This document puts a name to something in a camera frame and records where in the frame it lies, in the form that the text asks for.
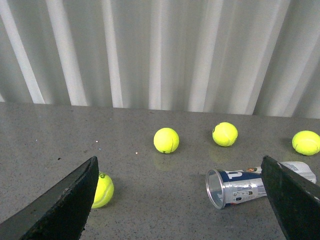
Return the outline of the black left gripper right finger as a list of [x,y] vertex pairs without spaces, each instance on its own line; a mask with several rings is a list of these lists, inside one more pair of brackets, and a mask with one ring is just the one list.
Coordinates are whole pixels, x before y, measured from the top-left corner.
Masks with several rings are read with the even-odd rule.
[[320,187],[264,156],[261,178],[267,198],[287,240],[320,238]]

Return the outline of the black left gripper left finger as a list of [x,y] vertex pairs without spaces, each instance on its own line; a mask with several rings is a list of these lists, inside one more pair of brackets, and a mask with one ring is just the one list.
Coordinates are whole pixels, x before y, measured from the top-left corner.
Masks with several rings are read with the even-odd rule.
[[90,214],[99,165],[91,157],[0,224],[2,240],[78,240]]

